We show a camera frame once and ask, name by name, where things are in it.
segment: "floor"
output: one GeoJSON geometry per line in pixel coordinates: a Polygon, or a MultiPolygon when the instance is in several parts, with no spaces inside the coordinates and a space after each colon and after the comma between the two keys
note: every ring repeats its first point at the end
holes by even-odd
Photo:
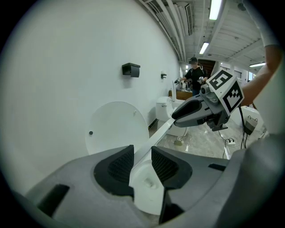
{"type": "MultiPolygon", "coordinates": [[[[220,133],[224,139],[233,138],[235,145],[228,146],[230,155],[240,149],[242,141],[242,127],[229,119],[226,124],[228,129],[221,130],[220,133]]],[[[157,131],[157,122],[149,129],[150,137],[157,131]]],[[[256,141],[262,135],[261,131],[254,130],[248,136],[246,146],[256,141]]],[[[192,126],[186,136],[184,136],[181,146],[175,145],[176,136],[164,135],[157,146],[165,147],[184,153],[200,155],[213,158],[222,158],[224,153],[224,140],[221,138],[218,131],[213,132],[206,123],[199,126],[192,126]]]]}

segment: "black t-shirt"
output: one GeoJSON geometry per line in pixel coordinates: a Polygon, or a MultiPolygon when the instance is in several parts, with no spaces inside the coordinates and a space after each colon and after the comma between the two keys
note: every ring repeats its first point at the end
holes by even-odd
{"type": "Polygon", "coordinates": [[[200,90],[201,84],[197,82],[199,77],[207,77],[207,71],[203,67],[198,67],[196,69],[190,69],[187,74],[185,75],[187,79],[192,79],[192,87],[194,90],[200,90]]]}

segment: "man in black shirt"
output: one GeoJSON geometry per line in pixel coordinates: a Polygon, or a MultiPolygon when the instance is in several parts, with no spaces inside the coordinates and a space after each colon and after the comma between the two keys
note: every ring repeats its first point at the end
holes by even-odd
{"type": "Polygon", "coordinates": [[[198,95],[201,89],[201,85],[208,79],[207,71],[202,65],[198,64],[197,58],[190,59],[191,69],[181,80],[192,79],[192,93],[193,96],[198,95]]]}

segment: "person's forearm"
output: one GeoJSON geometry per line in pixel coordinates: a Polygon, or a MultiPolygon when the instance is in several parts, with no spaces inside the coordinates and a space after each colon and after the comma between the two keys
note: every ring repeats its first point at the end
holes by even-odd
{"type": "Polygon", "coordinates": [[[265,47],[266,65],[260,69],[252,81],[242,88],[244,92],[244,100],[241,103],[242,106],[253,103],[253,100],[258,96],[278,69],[278,66],[281,63],[282,54],[281,48],[276,45],[265,47]]]}

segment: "black cap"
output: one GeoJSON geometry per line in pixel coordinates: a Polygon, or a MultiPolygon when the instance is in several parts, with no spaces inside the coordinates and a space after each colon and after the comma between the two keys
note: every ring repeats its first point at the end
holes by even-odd
{"type": "Polygon", "coordinates": [[[192,57],[189,61],[190,64],[195,64],[198,62],[198,59],[196,57],[192,57]]]}

